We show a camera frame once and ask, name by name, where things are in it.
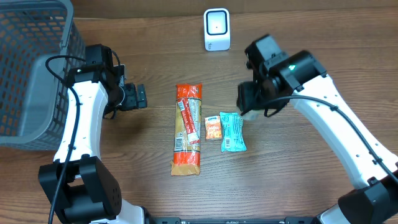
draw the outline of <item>wooden table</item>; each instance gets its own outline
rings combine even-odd
[[[311,51],[373,135],[398,153],[397,18],[395,7],[235,14],[225,52],[205,51],[202,16],[76,21],[86,45],[111,47],[128,81],[146,86],[148,108],[103,121],[101,155],[123,198],[154,216],[182,218],[282,218],[334,205],[352,189],[348,176],[291,106],[244,124],[246,152],[221,153],[219,141],[203,141],[201,174],[170,176],[175,84],[203,83],[203,119],[234,111],[238,83],[252,77],[243,50],[270,33],[291,55]],[[47,221],[37,172],[53,155],[1,149],[0,223]]]

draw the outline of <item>white square device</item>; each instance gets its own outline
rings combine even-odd
[[[228,50],[231,46],[228,10],[224,8],[208,9],[203,15],[203,20],[206,50]]]

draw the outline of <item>gray basket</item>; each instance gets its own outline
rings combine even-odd
[[[0,2],[0,145],[57,150],[68,112],[67,88],[46,69],[54,55],[85,56],[69,0]],[[61,77],[81,66],[55,59]]]

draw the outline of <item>teal packet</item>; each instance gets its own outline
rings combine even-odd
[[[237,113],[220,112],[221,125],[223,127],[223,143],[221,152],[246,151],[243,142],[242,127],[243,119]]]

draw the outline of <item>snack package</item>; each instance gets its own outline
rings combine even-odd
[[[201,84],[177,84],[172,175],[200,173]]]
[[[221,125],[223,126],[221,152],[246,151],[242,135],[243,119],[237,113],[221,112],[220,117]]]
[[[206,140],[220,140],[223,138],[221,132],[220,116],[211,116],[205,118]]]

